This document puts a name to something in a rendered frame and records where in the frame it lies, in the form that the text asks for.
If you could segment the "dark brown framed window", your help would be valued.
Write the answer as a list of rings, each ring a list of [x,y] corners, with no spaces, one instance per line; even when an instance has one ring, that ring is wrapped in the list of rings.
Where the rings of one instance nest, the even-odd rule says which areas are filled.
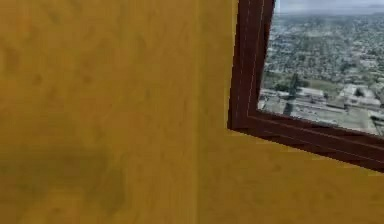
[[[227,127],[384,173],[384,138],[257,108],[275,1],[238,2]]]

